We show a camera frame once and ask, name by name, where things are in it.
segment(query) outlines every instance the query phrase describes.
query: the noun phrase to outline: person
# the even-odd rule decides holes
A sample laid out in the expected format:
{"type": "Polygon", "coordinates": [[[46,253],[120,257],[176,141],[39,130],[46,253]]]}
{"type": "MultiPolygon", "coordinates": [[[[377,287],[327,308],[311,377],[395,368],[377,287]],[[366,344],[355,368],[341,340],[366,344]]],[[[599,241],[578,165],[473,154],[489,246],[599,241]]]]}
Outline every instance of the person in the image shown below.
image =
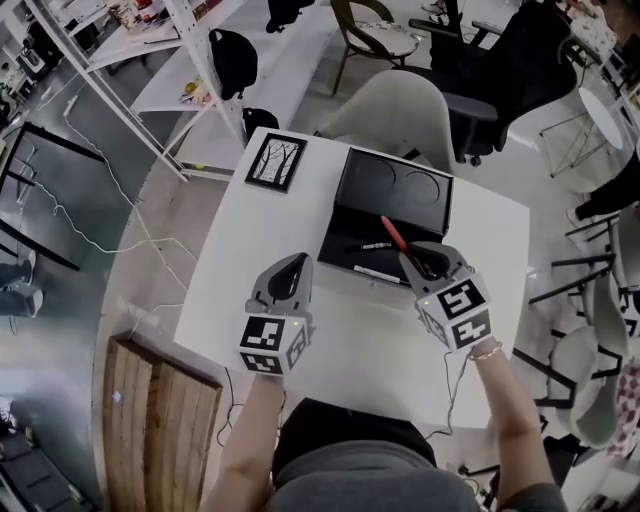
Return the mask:
{"type": "Polygon", "coordinates": [[[585,194],[585,202],[567,211],[567,218],[576,227],[596,215],[609,215],[640,201],[640,140],[631,159],[612,180],[585,194]]]}
{"type": "MultiPolygon", "coordinates": [[[[498,510],[566,512],[535,404],[500,347],[487,338],[469,355],[497,434],[498,510]]],[[[201,512],[480,510],[460,477],[436,468],[431,446],[407,421],[305,399],[274,452],[282,403],[281,379],[254,378],[201,512]]]]}
{"type": "Polygon", "coordinates": [[[36,253],[31,251],[27,259],[20,264],[0,263],[0,316],[35,317],[42,307],[44,294],[36,290],[33,294],[24,296],[10,290],[8,287],[17,282],[31,285],[33,271],[36,266],[36,253]]]}

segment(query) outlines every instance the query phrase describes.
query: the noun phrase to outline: chair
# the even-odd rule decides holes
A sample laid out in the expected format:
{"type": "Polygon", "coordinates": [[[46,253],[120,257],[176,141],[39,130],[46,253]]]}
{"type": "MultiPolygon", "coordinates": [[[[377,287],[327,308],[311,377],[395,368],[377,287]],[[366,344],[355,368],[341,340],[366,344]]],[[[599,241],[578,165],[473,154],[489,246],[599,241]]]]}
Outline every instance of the chair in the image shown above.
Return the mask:
{"type": "Polygon", "coordinates": [[[429,165],[452,172],[447,103],[437,87],[413,73],[378,73],[316,133],[395,156],[416,149],[429,165]]]}
{"type": "Polygon", "coordinates": [[[419,74],[444,93],[495,107],[496,119],[473,111],[451,112],[456,160],[464,163],[465,155],[471,155],[476,166],[480,156],[502,151],[515,119],[575,88],[575,71],[561,51],[570,37],[569,25],[558,14],[537,2],[526,2],[493,47],[470,64],[468,78],[415,66],[395,69],[419,74]]]}
{"type": "Polygon", "coordinates": [[[631,205],[624,208],[620,213],[610,215],[592,224],[582,226],[573,231],[569,231],[565,236],[573,236],[577,233],[606,224],[606,227],[595,235],[586,239],[591,242],[596,238],[609,234],[609,252],[606,254],[587,256],[586,258],[576,258],[572,260],[554,261],[552,267],[567,265],[606,263],[606,266],[597,269],[585,277],[572,283],[563,285],[550,292],[543,293],[529,300],[529,304],[535,304],[550,297],[554,297],[568,290],[577,288],[578,291],[570,295],[582,294],[582,289],[590,281],[608,273],[613,272],[618,284],[618,291],[623,295],[629,295],[640,289],[640,218],[636,213],[636,206],[631,205]]]}
{"type": "Polygon", "coordinates": [[[349,57],[363,55],[372,59],[385,59],[392,64],[400,62],[404,66],[405,58],[418,49],[420,39],[395,25],[389,9],[378,0],[331,0],[331,7],[346,44],[333,85],[334,96],[338,92],[342,72],[349,57]],[[382,21],[376,23],[356,21],[351,4],[368,7],[375,11],[382,21]]]}
{"type": "Polygon", "coordinates": [[[589,311],[587,325],[566,335],[552,331],[560,340],[550,365],[518,349],[513,353],[549,377],[548,396],[536,404],[555,407],[573,435],[592,448],[603,448],[616,432],[616,391],[629,358],[629,337],[611,273],[585,287],[583,300],[589,311]]]}
{"type": "Polygon", "coordinates": [[[438,73],[468,79],[473,65],[486,53],[480,43],[488,33],[500,35],[502,29],[473,21],[471,25],[478,29],[471,43],[466,43],[462,35],[462,13],[458,10],[458,0],[444,0],[449,17],[447,26],[427,20],[412,18],[409,26],[431,33],[431,69],[438,73]]]}

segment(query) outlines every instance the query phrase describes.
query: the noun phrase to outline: tree drawing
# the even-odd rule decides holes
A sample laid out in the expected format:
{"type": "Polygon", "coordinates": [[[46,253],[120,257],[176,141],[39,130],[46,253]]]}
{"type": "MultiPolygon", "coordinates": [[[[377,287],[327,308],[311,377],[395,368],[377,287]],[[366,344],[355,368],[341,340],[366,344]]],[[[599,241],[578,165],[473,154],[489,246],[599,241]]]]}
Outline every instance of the tree drawing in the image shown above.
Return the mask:
{"type": "Polygon", "coordinates": [[[282,185],[299,148],[295,142],[271,139],[260,156],[253,177],[282,185]]]}

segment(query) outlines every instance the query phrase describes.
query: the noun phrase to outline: bracelet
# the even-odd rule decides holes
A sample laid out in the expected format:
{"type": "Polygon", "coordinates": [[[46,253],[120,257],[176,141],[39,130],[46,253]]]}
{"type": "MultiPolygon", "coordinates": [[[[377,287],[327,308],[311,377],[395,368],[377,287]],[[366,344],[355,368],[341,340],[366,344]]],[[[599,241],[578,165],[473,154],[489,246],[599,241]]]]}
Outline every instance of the bracelet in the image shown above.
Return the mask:
{"type": "Polygon", "coordinates": [[[469,359],[471,359],[471,361],[483,361],[484,359],[489,359],[491,356],[495,355],[499,350],[502,350],[502,343],[496,341],[496,346],[493,347],[489,352],[480,354],[479,356],[474,356],[472,353],[473,351],[471,351],[469,359]]]}

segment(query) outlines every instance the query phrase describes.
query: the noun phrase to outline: gray floor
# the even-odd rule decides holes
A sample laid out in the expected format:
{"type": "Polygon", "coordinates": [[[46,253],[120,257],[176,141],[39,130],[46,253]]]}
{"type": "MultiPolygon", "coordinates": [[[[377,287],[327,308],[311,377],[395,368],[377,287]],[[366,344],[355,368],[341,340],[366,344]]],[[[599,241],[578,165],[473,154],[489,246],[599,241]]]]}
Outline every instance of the gray floor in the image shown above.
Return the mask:
{"type": "MultiPolygon", "coordinates": [[[[149,56],[146,67],[129,62],[113,78],[114,88],[133,101],[170,53],[149,56]]],[[[36,110],[42,92],[51,85],[56,92],[73,76],[66,62],[38,87],[26,107],[29,120],[68,140],[86,145],[62,117],[67,102],[84,84],[77,77],[50,104],[36,110]]],[[[165,140],[176,116],[149,114],[154,135],[165,140]]],[[[129,197],[137,197],[155,157],[119,121],[90,87],[82,88],[69,119],[102,149],[112,163],[129,197]]],[[[130,207],[116,190],[107,168],[85,157],[35,140],[37,152],[31,162],[42,182],[67,206],[77,227],[89,238],[110,249],[117,246],[130,207]]],[[[22,143],[19,154],[29,146],[22,143]]],[[[44,258],[39,259],[35,284],[45,293],[35,319],[18,319],[17,334],[9,319],[0,319],[0,393],[13,400],[13,411],[24,425],[34,428],[36,438],[68,478],[94,502],[100,504],[90,442],[91,375],[96,332],[113,255],[90,246],[71,229],[66,218],[52,215],[53,201],[34,188],[20,217],[15,203],[15,182],[8,179],[0,195],[0,216],[15,227],[67,257],[80,272],[72,272],[44,258]]],[[[2,234],[0,242],[15,247],[2,234]]],[[[0,255],[0,261],[12,263],[0,255]]]]}

